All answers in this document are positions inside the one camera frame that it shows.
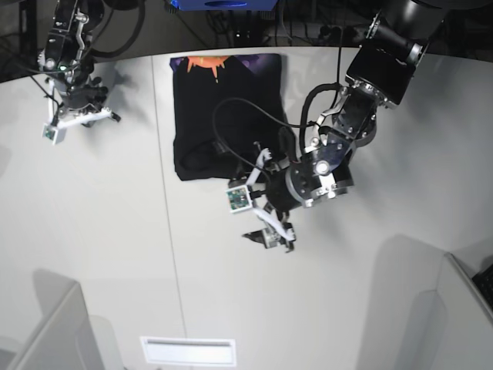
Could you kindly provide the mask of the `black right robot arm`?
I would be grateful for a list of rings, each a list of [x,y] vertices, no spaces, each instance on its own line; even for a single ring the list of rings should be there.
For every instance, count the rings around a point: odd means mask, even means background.
[[[99,51],[95,43],[110,20],[105,10],[137,11],[130,37],[117,49]],[[63,113],[99,113],[108,89],[100,78],[92,78],[97,58],[111,59],[123,54],[137,40],[146,17],[144,1],[59,1],[44,49],[38,57],[41,72],[53,85],[62,102]]]

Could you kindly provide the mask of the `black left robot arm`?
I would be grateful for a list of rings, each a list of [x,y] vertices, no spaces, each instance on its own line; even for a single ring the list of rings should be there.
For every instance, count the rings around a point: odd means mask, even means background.
[[[294,249],[290,212],[343,195],[354,182],[349,164],[356,149],[377,132],[379,107],[397,107],[451,10],[449,1],[390,1],[373,18],[346,72],[346,85],[323,84],[305,99],[299,136],[285,133],[280,145],[286,166],[260,148],[253,170],[240,186],[241,204],[264,226],[245,238],[265,248]]]

